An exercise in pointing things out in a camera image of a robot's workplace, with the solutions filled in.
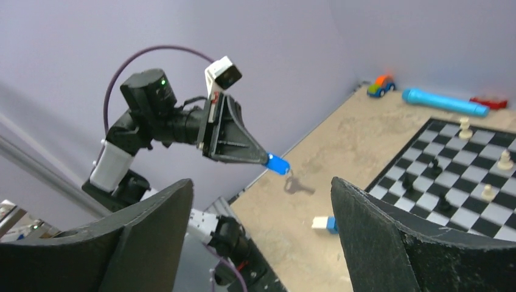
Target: orange toy car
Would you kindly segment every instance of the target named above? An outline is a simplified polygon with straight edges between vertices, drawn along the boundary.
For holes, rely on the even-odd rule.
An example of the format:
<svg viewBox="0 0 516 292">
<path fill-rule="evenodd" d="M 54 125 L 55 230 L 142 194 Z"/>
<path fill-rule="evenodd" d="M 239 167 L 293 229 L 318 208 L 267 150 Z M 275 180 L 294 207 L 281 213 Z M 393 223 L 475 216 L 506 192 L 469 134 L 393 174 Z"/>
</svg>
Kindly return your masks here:
<svg viewBox="0 0 516 292">
<path fill-rule="evenodd" d="M 368 88 L 368 95 L 371 97 L 383 97 L 387 91 L 395 90 L 394 80 L 390 75 L 382 75 Z"/>
</svg>

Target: chessboard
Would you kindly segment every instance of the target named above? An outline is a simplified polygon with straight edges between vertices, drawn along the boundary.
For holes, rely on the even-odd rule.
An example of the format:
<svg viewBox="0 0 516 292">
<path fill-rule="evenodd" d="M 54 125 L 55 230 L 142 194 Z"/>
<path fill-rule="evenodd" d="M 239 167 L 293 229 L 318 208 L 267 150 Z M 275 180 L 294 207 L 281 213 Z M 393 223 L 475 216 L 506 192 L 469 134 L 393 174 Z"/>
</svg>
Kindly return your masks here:
<svg viewBox="0 0 516 292">
<path fill-rule="evenodd" d="M 516 167 L 497 166 L 505 150 L 516 158 L 516 134 L 470 129 L 465 140 L 458 123 L 430 119 L 365 191 L 433 223 L 516 242 Z M 485 200 L 486 185 L 492 200 Z"/>
</svg>

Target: blue foam tube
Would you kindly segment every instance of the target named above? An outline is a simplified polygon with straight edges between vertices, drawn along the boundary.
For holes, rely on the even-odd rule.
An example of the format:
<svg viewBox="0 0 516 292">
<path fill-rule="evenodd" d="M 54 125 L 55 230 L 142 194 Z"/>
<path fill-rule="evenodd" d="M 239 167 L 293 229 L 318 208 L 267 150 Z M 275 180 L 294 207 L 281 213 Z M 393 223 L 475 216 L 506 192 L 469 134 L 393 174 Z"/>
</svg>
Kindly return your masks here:
<svg viewBox="0 0 516 292">
<path fill-rule="evenodd" d="M 272 153 L 269 153 L 269 161 L 264 166 L 279 175 L 286 175 L 290 171 L 288 161 Z"/>
<path fill-rule="evenodd" d="M 406 89 L 402 99 L 413 105 L 427 105 L 443 110 L 454 111 L 470 116 L 486 117 L 489 114 L 489 107 L 474 102 L 454 99 L 452 97 L 439 96 L 419 89 Z"/>
</svg>

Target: chess piece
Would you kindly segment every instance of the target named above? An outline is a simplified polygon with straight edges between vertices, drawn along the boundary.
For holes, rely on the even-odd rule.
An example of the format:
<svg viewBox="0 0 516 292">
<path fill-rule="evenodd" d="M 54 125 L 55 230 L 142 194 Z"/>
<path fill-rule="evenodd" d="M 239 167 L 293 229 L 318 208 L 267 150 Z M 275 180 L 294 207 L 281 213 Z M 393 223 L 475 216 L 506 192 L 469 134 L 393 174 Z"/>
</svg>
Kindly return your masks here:
<svg viewBox="0 0 516 292">
<path fill-rule="evenodd" d="M 439 210 L 446 212 L 452 208 L 452 205 L 448 200 L 446 200 L 446 194 L 440 193 L 439 194 L 439 201 L 437 203 Z"/>
<path fill-rule="evenodd" d="M 493 187 L 490 184 L 486 184 L 480 197 L 485 201 L 491 202 L 495 198 Z"/>
<path fill-rule="evenodd" d="M 432 159 L 432 169 L 433 176 L 439 176 L 442 173 L 442 167 L 439 166 L 439 160 L 437 158 Z"/>
<path fill-rule="evenodd" d="M 503 150 L 500 155 L 500 160 L 497 163 L 498 169 L 500 170 L 510 170 L 514 166 L 514 162 L 511 160 L 511 153 L 509 150 Z"/>
<path fill-rule="evenodd" d="M 414 190 L 412 179 L 410 178 L 408 173 L 405 173 L 403 175 L 402 187 L 409 192 Z"/>
<path fill-rule="evenodd" d="M 463 140 L 471 139 L 473 136 L 473 131 L 469 128 L 469 118 L 462 117 L 460 119 L 461 122 L 461 131 L 459 132 L 459 138 Z"/>
</svg>

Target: white chess piece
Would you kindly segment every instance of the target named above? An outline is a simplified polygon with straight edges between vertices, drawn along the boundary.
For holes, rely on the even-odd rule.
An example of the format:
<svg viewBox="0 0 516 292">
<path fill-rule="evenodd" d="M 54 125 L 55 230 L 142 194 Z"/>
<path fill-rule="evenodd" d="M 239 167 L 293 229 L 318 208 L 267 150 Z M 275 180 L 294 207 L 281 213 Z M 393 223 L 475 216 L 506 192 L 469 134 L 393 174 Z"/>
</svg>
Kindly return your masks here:
<svg viewBox="0 0 516 292">
<path fill-rule="evenodd" d="M 514 162 L 511 160 L 511 153 L 507 150 L 503 150 L 500 155 L 500 160 L 497 163 L 500 170 L 510 170 L 514 166 Z"/>
<path fill-rule="evenodd" d="M 461 120 L 461 131 L 459 133 L 459 138 L 463 140 L 471 139 L 473 136 L 473 131 L 469 128 L 469 119 L 467 117 L 462 117 Z"/>
<path fill-rule="evenodd" d="M 495 192 L 490 184 L 486 184 L 480 197 L 488 202 L 491 202 L 495 198 Z"/>
</svg>

